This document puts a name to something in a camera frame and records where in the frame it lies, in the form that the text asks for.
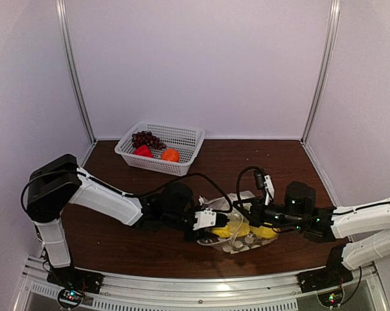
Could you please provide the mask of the orange fake food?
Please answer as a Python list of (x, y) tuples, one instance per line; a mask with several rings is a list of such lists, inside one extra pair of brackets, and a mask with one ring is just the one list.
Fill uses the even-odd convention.
[(161, 160), (178, 163), (180, 160), (180, 154), (177, 150), (169, 148), (161, 154)]

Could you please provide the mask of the red fake food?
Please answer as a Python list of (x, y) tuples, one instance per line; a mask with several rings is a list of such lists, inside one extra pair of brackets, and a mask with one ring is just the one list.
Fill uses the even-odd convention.
[(135, 156), (143, 156), (143, 157), (149, 157), (153, 158), (153, 153), (150, 151), (149, 147), (146, 145), (141, 145), (138, 148), (135, 149), (133, 152), (133, 155)]

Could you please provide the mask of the yellow fake banana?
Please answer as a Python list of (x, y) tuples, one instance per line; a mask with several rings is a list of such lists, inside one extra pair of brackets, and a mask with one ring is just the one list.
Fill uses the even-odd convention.
[(250, 233), (250, 226), (247, 222), (230, 221), (225, 227), (213, 227), (211, 233), (219, 238), (243, 237)]

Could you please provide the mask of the clear zip top bag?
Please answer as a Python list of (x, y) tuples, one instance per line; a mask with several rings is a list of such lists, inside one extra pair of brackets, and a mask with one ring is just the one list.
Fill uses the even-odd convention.
[(233, 209), (227, 213), (227, 199), (224, 197), (208, 200), (202, 196), (198, 199), (201, 217), (199, 232), (203, 235), (197, 239), (201, 246), (212, 247), (224, 253), (240, 253), (259, 248), (275, 241), (279, 229), (254, 227), (247, 218)]

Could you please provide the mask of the purple fake grapes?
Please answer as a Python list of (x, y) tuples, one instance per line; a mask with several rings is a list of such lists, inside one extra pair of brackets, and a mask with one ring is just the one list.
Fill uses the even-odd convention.
[(160, 138), (156, 137), (152, 132), (141, 131), (141, 132), (133, 133), (132, 146), (134, 148), (138, 148), (143, 145), (150, 148), (155, 148), (157, 150), (162, 150), (166, 148), (166, 144), (164, 144), (160, 140)]

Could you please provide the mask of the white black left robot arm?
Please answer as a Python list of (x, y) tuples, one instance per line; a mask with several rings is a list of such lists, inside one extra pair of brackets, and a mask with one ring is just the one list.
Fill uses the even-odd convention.
[(49, 264), (66, 287), (74, 288), (81, 274), (72, 265), (61, 214), (80, 205), (129, 227), (158, 231), (171, 227), (190, 237), (216, 224), (217, 214), (194, 204), (192, 191), (178, 179), (146, 194), (130, 194), (91, 175), (65, 154), (35, 170), (23, 187), (21, 207), (40, 234)]

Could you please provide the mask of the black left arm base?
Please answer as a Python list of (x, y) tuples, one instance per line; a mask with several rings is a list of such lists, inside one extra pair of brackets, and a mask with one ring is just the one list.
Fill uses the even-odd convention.
[(104, 276), (101, 273), (81, 270), (73, 265), (64, 268), (51, 266), (47, 281), (69, 290), (99, 294), (103, 278)]

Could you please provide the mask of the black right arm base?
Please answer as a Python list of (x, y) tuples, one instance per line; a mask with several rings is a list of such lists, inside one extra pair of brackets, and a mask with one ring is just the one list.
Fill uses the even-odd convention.
[(302, 293), (335, 288), (353, 280), (353, 274), (348, 269), (324, 267), (318, 270), (301, 272), (297, 280)]

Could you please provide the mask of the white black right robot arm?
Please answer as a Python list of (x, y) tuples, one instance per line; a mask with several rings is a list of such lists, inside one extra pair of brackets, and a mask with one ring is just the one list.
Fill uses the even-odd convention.
[(345, 274), (360, 266), (390, 255), (390, 198), (354, 206), (317, 208), (315, 189), (305, 183), (291, 182), (286, 187), (283, 204), (263, 198), (237, 198), (233, 207), (254, 227), (297, 230), (315, 243), (362, 233), (372, 236), (342, 245), (334, 253), (336, 260), (320, 271), (320, 281), (335, 285)]

